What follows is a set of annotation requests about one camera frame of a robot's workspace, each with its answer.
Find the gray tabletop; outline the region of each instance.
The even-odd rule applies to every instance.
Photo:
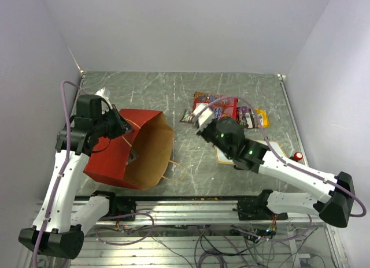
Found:
[[[299,190],[283,181],[262,174],[235,170],[231,165],[216,161],[211,144],[195,135],[190,124],[179,122],[184,109],[193,105],[194,92],[237,95],[246,98],[256,108],[268,113],[271,126],[266,132],[290,156],[299,150],[284,92],[277,75],[251,73],[157,73],[157,72],[85,72],[83,88],[96,92],[106,87],[110,101],[118,109],[162,110],[167,123],[175,130],[172,159],[186,168],[183,181],[162,179],[145,191],[113,187],[97,183],[83,174],[77,195],[90,195],[95,190],[112,191],[117,195],[149,196],[222,196],[257,195],[263,189],[284,192]],[[256,129],[246,129],[245,135],[262,139]],[[170,164],[166,177],[179,178],[182,170]]]

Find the candy bag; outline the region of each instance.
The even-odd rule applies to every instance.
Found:
[[[255,111],[262,127],[267,128],[268,126],[270,126],[266,111],[258,108],[255,108]],[[254,117],[252,109],[249,109],[246,106],[242,106],[237,107],[236,112],[238,114],[236,117],[236,121],[243,128],[258,128],[258,122],[256,120],[256,117]]]
[[[221,98],[223,95],[212,95],[203,92],[194,93],[194,104],[193,110],[197,108],[199,103],[210,103],[214,100]],[[232,117],[236,119],[236,105],[238,104],[237,99],[223,99],[211,106],[215,119],[222,117]]]
[[[193,111],[191,111],[190,109],[185,109],[183,117],[181,118],[180,122],[188,122],[191,124],[193,122],[193,118],[194,118]]]

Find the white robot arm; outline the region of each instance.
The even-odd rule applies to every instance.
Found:
[[[306,193],[281,193],[264,190],[262,207],[271,213],[303,213],[319,216],[324,222],[340,228],[347,227],[353,198],[337,189],[331,181],[354,194],[351,175],[340,172],[337,176],[324,173],[295,162],[283,155],[280,159],[270,148],[257,141],[245,138],[244,131],[235,120],[224,117],[214,120],[211,109],[200,104],[193,112],[197,117],[198,135],[212,142],[227,158],[232,159],[238,169],[251,170],[283,180]],[[304,171],[324,178],[319,180]]]
[[[78,212],[72,214],[73,201],[76,196],[77,183],[82,174],[93,148],[100,137],[114,139],[133,130],[133,127],[117,111],[108,100],[109,93],[102,89],[95,95],[81,95],[76,103],[76,115],[71,119],[71,151],[69,162],[63,174],[60,167],[66,159],[66,127],[57,136],[57,152],[55,164],[46,198],[42,208],[32,224],[32,228],[22,229],[19,234],[20,243],[31,251],[35,248],[35,240],[42,232],[42,224],[47,225],[42,232],[39,247],[41,254],[73,259],[78,256],[83,244],[84,235],[95,223],[105,215],[115,215],[114,193],[96,191],[88,203]],[[102,102],[108,109],[102,109]],[[53,189],[59,179],[55,195]],[[49,202],[53,202],[49,218],[45,218]]]

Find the cable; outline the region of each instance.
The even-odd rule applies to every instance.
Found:
[[[205,231],[202,232],[200,235],[199,235],[199,238],[197,240],[197,242],[195,243],[195,246],[194,246],[194,263],[195,263],[195,266],[198,267],[198,264],[197,264],[197,247],[198,247],[198,243],[200,241],[200,239],[202,239],[202,236],[204,235]]]
[[[302,232],[302,233],[299,233],[295,236],[292,236],[292,237],[288,237],[288,238],[284,238],[284,239],[269,239],[269,238],[265,238],[265,237],[262,237],[262,236],[258,236],[256,235],[255,233],[252,233],[252,232],[247,232],[243,229],[240,229],[234,225],[231,225],[233,229],[236,229],[242,233],[245,233],[247,235],[250,235],[250,236],[254,236],[254,237],[257,237],[258,239],[260,240],[264,240],[264,241],[270,241],[270,242],[286,242],[286,241],[290,241],[290,240],[293,240],[293,239],[296,239],[298,237],[301,237],[301,236],[304,236],[312,227],[312,217],[310,215],[307,215],[308,218],[309,218],[309,224],[308,224],[308,227]]]
[[[102,229],[102,228],[98,228],[97,231],[96,231],[96,233],[95,233],[95,236],[97,237],[97,241],[102,242],[104,244],[108,244],[108,245],[126,246],[126,245],[132,245],[132,244],[138,243],[140,241],[143,241],[148,236],[151,236],[151,234],[153,233],[153,229],[154,229],[154,219],[153,219],[153,217],[150,214],[148,214],[146,212],[129,213],[129,214],[124,214],[124,215],[119,215],[119,216],[113,216],[113,217],[103,217],[103,218],[100,219],[100,221],[106,221],[106,220],[118,219],[118,218],[127,218],[127,217],[136,216],[136,215],[148,216],[151,219],[151,228],[150,228],[149,232],[146,235],[144,235],[143,237],[141,237],[141,238],[139,238],[139,239],[137,239],[135,241],[132,241],[132,242],[114,243],[114,242],[108,242],[108,241],[102,240],[99,237],[99,230]]]
[[[62,103],[63,103],[64,117],[65,117],[65,123],[66,123],[66,131],[67,131],[66,154],[65,154],[65,160],[64,160],[64,162],[63,162],[63,164],[62,164],[62,166],[61,166],[61,168],[58,172],[58,177],[55,180],[53,189],[51,190],[49,203],[47,204],[46,211],[45,211],[45,218],[44,218],[44,221],[41,224],[41,228],[39,230],[39,234],[38,234],[37,239],[36,239],[34,254],[32,256],[32,265],[34,266],[34,268],[38,267],[38,265],[37,265],[37,254],[39,252],[41,238],[42,238],[42,235],[43,235],[43,233],[45,232],[45,230],[47,228],[47,223],[49,222],[49,219],[50,219],[51,208],[52,208],[54,200],[56,198],[59,183],[61,181],[63,172],[64,172],[65,168],[67,167],[67,164],[69,162],[69,155],[71,153],[71,123],[69,122],[68,107],[67,107],[67,102],[66,102],[66,97],[65,97],[65,90],[64,90],[64,85],[65,84],[72,85],[72,86],[76,87],[78,90],[81,90],[84,93],[86,93],[86,91],[84,89],[82,89],[80,86],[78,86],[78,85],[76,85],[76,84],[74,84],[70,81],[62,81],[61,84],[60,84],[60,91],[61,91],[61,95],[62,95]]]
[[[320,258],[320,259],[321,259],[321,261],[323,262],[324,268],[326,268],[325,261],[324,261],[324,259],[323,259],[320,255],[314,255],[314,254],[311,254],[311,255],[312,255],[314,258],[315,258],[315,257]]]
[[[231,240],[229,238],[227,238],[226,236],[224,236],[222,234],[222,236],[230,243],[230,245],[234,248],[234,250],[236,251],[236,253],[240,256],[240,258],[245,262],[245,264],[248,265],[248,267],[250,267],[250,265],[248,264],[248,261],[244,258],[244,256],[238,251],[238,249],[236,248],[236,246],[233,244],[233,242],[231,242]]]
[[[137,123],[135,123],[135,122],[133,122],[133,121],[131,121],[129,119],[126,119],[126,118],[125,118],[125,120],[128,121],[128,122],[130,122],[130,123],[132,123],[132,124],[134,124],[134,125],[136,125],[139,129],[141,129],[141,126],[139,126]]]
[[[212,247],[212,249],[215,251],[215,255],[225,255],[225,256],[237,256],[237,255],[240,255],[240,254],[242,254],[242,253],[244,253],[245,251],[247,251],[248,249],[245,249],[245,250],[243,250],[243,251],[237,251],[237,253],[236,254],[230,254],[230,253],[227,253],[227,252],[221,252],[220,250],[218,250],[209,240],[208,240],[208,238],[203,234],[202,235],[202,237],[201,237],[201,239],[199,240],[199,243],[200,243],[200,245],[201,245],[201,248],[203,249],[203,251],[205,251],[205,252],[207,252],[207,250],[206,249],[204,249],[204,247],[203,247],[203,245],[202,245],[202,238],[204,238],[207,242],[208,242],[208,244]]]
[[[127,139],[122,135],[122,138],[123,138],[123,140],[125,140],[125,142],[130,146],[130,147],[132,147],[132,145],[131,145],[131,143],[129,142],[129,141],[127,141]]]
[[[245,242],[245,246],[247,247],[247,249],[248,249],[248,251],[249,251],[249,254],[251,255],[251,257],[253,258],[253,260],[255,261],[255,263],[257,264],[257,265],[259,265],[260,267],[267,267],[268,268],[268,264],[267,264],[267,266],[265,266],[265,265],[263,265],[263,264],[261,264],[261,263],[259,263],[258,262],[258,260],[257,260],[257,257],[256,257],[256,254],[253,254],[252,253],[252,251],[250,250],[250,248],[249,248],[249,243],[248,243],[248,239],[247,239],[247,237],[246,236],[244,236],[244,242]],[[253,249],[255,249],[256,251],[257,251],[257,247],[258,247],[258,245],[256,245],[256,244],[253,244],[252,245],[253,246]]]
[[[204,261],[207,257],[209,257],[209,256],[213,256],[214,258],[216,258],[216,259],[219,261],[220,268],[227,268],[226,261],[224,260],[224,258],[222,257],[222,255],[215,255],[215,254],[213,254],[213,252],[214,252],[214,251],[212,251],[212,250],[210,250],[209,252],[204,252],[204,253],[199,257],[199,261],[198,261],[198,264],[197,264],[197,268],[201,268],[203,261]]]
[[[206,107],[204,107],[195,117],[194,117],[194,122],[196,122],[199,117],[201,116],[201,114],[207,109],[209,108],[210,106],[212,106],[213,104],[215,104],[216,102],[219,102],[219,101],[222,101],[224,99],[240,99],[241,101],[245,102],[245,104],[247,104],[247,107],[249,107],[252,111],[253,111],[253,114],[255,115],[255,117],[258,117],[257,113],[256,113],[256,110],[255,108],[252,107],[252,105],[245,99],[243,98],[240,98],[238,96],[223,96],[221,98],[218,98],[218,99],[215,99],[213,102],[210,102]],[[267,135],[266,135],[266,132],[265,132],[265,129],[263,128],[263,126],[261,125],[261,121],[260,119],[256,119],[257,120],[257,123],[258,123],[258,127],[264,137],[264,140],[267,144],[267,146],[269,147],[270,151],[274,154],[274,156],[279,160],[281,161],[283,164],[285,164],[286,166],[289,166],[297,171],[300,171],[300,172],[303,172],[305,174],[308,174],[309,176],[312,176],[320,181],[323,181],[325,183],[329,183],[331,184],[332,186],[334,186],[335,188],[341,190],[342,192],[344,192],[346,195],[350,196],[352,199],[354,199],[362,208],[362,213],[361,214],[350,214],[351,217],[357,217],[357,218],[360,218],[360,217],[363,217],[366,215],[367,213],[367,210],[366,210],[366,207],[365,205],[363,204],[363,202],[358,198],[356,197],[356,195],[350,191],[348,191],[346,188],[340,186],[339,184],[331,181],[331,180],[326,180],[325,178],[317,175],[317,174],[314,174],[308,170],[305,170],[301,167],[298,167],[298,166],[295,166],[291,163],[287,163],[276,151],[275,149],[272,147]]]
[[[165,176],[162,176],[162,178],[164,178],[166,180],[169,180],[169,181],[174,181],[174,182],[182,181],[185,178],[185,176],[186,176],[186,169],[182,165],[178,164],[175,161],[169,160],[169,162],[172,163],[172,164],[178,165],[178,167],[180,167],[181,169],[183,169],[183,175],[179,179],[168,178],[168,177],[165,177]]]
[[[295,232],[297,229],[306,229],[306,228],[295,228],[295,229],[293,229],[291,232],[293,233],[293,232]]]
[[[275,249],[273,248],[273,245],[274,245],[274,243],[271,243],[271,248],[270,248],[270,252],[269,252],[269,258],[267,260],[267,267],[268,267],[270,261],[273,261],[275,259]],[[272,259],[270,259],[271,250],[273,250]]]
[[[62,265],[60,266],[60,268],[64,268],[64,266],[67,264],[67,262],[68,262],[68,259],[67,258],[64,259],[64,261],[63,261]]]
[[[162,244],[162,245],[163,245],[164,247],[166,247],[170,252],[173,252],[175,255],[181,256],[181,257],[182,257],[183,259],[185,259],[185,261],[190,265],[190,267],[191,267],[191,268],[193,268],[192,264],[190,263],[190,261],[189,261],[189,260],[187,260],[187,258],[186,258],[185,256],[183,256],[183,255],[181,255],[181,254],[178,254],[177,252],[173,251],[173,250],[172,250],[172,249],[170,249],[167,245],[165,245],[163,242],[161,242],[161,241],[159,241],[159,240],[155,239],[153,236],[151,236],[151,238],[152,238],[154,241],[156,241],[156,242],[158,242],[158,243]]]
[[[102,148],[101,150],[98,150],[98,151],[92,151],[91,153],[92,153],[92,154],[97,154],[98,152],[105,151],[105,150],[109,147],[110,141],[111,141],[111,139],[109,138],[108,145],[106,145],[106,147],[105,147],[105,148]]]
[[[286,260],[284,260],[284,262],[282,264],[280,264],[280,266],[278,268],[281,268],[283,266],[284,263],[286,263],[288,261],[288,259],[290,259],[293,255],[295,256],[294,257],[294,260],[293,260],[293,265],[294,265],[294,262],[295,262],[295,259],[297,258],[297,254],[299,253],[299,251],[301,250],[301,248],[303,247],[303,245],[306,243],[306,241],[308,240],[308,238],[317,230],[318,228],[316,229],[313,229],[310,234],[307,236],[307,238],[302,242],[302,244],[299,246],[299,248],[297,249],[297,251],[294,253],[294,254],[291,254],[290,256],[288,256],[288,258]]]

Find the purple cable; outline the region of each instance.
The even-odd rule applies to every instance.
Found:
[[[68,259],[67,259],[67,258],[66,258],[66,259],[64,259],[64,261],[63,261],[62,265],[60,266],[60,268],[64,268],[64,266],[67,264],[67,261],[68,261]]]
[[[223,96],[222,98],[218,98],[216,100],[214,100],[213,102],[210,102],[206,107],[204,107],[195,117],[194,117],[194,122],[196,122],[200,115],[207,109],[209,108],[211,105],[215,104],[216,102],[219,102],[219,101],[222,101],[223,99],[240,99],[241,101],[245,102],[245,104],[247,104],[247,107],[252,109],[253,111],[253,114],[255,115],[255,117],[258,117],[257,113],[256,113],[256,110],[252,107],[252,105],[245,99],[243,98],[240,98],[238,96]],[[305,174],[308,174],[309,176],[312,176],[318,180],[321,180],[321,181],[325,181],[325,178],[321,177],[321,176],[318,176],[310,171],[307,171],[301,167],[298,167],[298,166],[295,166],[293,164],[290,164],[290,163],[287,163],[274,149],[273,147],[271,146],[271,143],[266,135],[266,132],[265,132],[265,129],[262,127],[261,125],[261,122],[260,122],[260,119],[256,119],[257,120],[257,123],[258,123],[258,126],[261,130],[261,133],[264,137],[264,140],[266,141],[266,144],[267,146],[269,147],[269,149],[272,151],[272,153],[274,154],[274,156],[281,162],[283,162],[285,165],[297,170],[297,171],[300,171],[300,172],[303,172]],[[363,217],[366,215],[367,213],[367,210],[366,210],[366,207],[365,205],[363,204],[363,202],[358,198],[356,197],[356,195],[350,191],[348,191],[346,188],[340,186],[339,184],[337,183],[334,183],[333,181],[331,180],[328,180],[326,181],[327,183],[331,184],[332,186],[334,186],[335,188],[341,190],[342,192],[344,192],[345,194],[347,194],[348,196],[350,196],[352,199],[354,199],[362,208],[362,213],[361,214],[350,214],[351,217],[357,217],[357,218],[360,218],[360,217]]]
[[[246,264],[246,265],[243,265],[243,266],[239,266],[238,268],[244,268],[244,267],[257,267],[257,268],[261,268],[261,267],[266,267],[266,266],[261,266],[261,265],[249,265],[249,264]]]
[[[128,243],[114,243],[114,242],[107,242],[107,241],[104,241],[102,240],[100,237],[99,237],[99,230],[101,228],[98,228],[95,235],[97,237],[97,241],[99,242],[102,242],[104,244],[108,244],[108,245],[114,245],[114,246],[126,246],[126,245],[132,245],[132,244],[135,244],[135,243],[138,243],[140,241],[143,241],[145,238],[149,237],[152,233],[153,233],[153,229],[154,229],[154,219],[153,217],[148,214],[148,213],[145,213],[145,212],[137,212],[137,213],[129,213],[129,214],[124,214],[124,215],[119,215],[119,216],[113,216],[113,217],[104,217],[104,218],[101,218],[100,221],[106,221],[106,220],[111,220],[111,219],[119,219],[119,218],[127,218],[127,217],[132,217],[132,216],[136,216],[136,215],[144,215],[144,216],[148,216],[150,219],[151,219],[151,228],[149,230],[149,232],[144,235],[142,238],[139,238],[135,241],[132,241],[132,242],[128,242]]]
[[[207,252],[204,252],[200,257],[199,257],[199,261],[198,261],[198,264],[197,264],[197,268],[201,268],[202,266],[202,263],[203,261],[209,257],[209,256],[213,256],[215,258],[217,258],[217,260],[219,261],[220,263],[220,268],[227,268],[227,263],[226,261],[224,260],[224,258],[222,257],[222,255],[215,255],[215,253],[217,253],[217,251],[215,250],[209,250]]]
[[[65,117],[66,129],[67,129],[67,146],[66,146],[65,160],[64,160],[63,165],[61,166],[58,174],[63,174],[65,168],[67,167],[67,164],[69,162],[69,154],[70,154],[70,151],[71,151],[71,123],[69,122],[68,107],[67,107],[65,91],[64,91],[64,85],[65,84],[72,85],[72,86],[76,87],[78,90],[82,90],[83,92],[85,92],[84,89],[82,89],[81,87],[79,87],[78,85],[76,85],[76,84],[74,84],[70,81],[62,81],[61,84],[60,84],[60,91],[61,91],[61,95],[62,95],[64,117]],[[34,255],[32,257],[32,262],[33,262],[34,268],[38,267],[38,265],[37,265],[37,254],[38,254],[38,251],[39,251],[42,234],[46,230],[46,226],[47,226],[47,223],[48,223],[48,220],[49,220],[48,218],[50,218],[51,208],[52,208],[54,200],[56,198],[56,194],[57,194],[57,190],[58,190],[60,181],[61,181],[61,177],[57,177],[57,179],[55,180],[53,189],[51,190],[49,203],[47,204],[47,207],[46,207],[45,219],[41,224],[41,228],[40,228],[39,234],[38,234],[37,239],[36,239],[35,248],[34,248]]]
[[[203,235],[205,234],[205,231],[202,232],[200,235],[199,235],[199,238],[197,240],[197,242],[195,243],[195,247],[194,247],[194,263],[195,263],[195,266],[198,267],[198,263],[197,263],[197,248],[198,248],[198,243],[201,241]]]
[[[250,265],[248,264],[248,261],[244,258],[244,256],[238,251],[238,248],[236,248],[236,246],[233,244],[233,242],[229,239],[229,238],[227,238],[225,235],[223,235],[223,234],[221,234],[224,238],[225,238],[225,240],[226,241],[228,241],[229,243],[230,243],[230,245],[234,248],[234,250],[235,250],[235,252],[238,254],[238,255],[240,255],[240,257],[242,258],[242,260],[245,262],[245,264],[248,266],[248,267],[250,267]]]

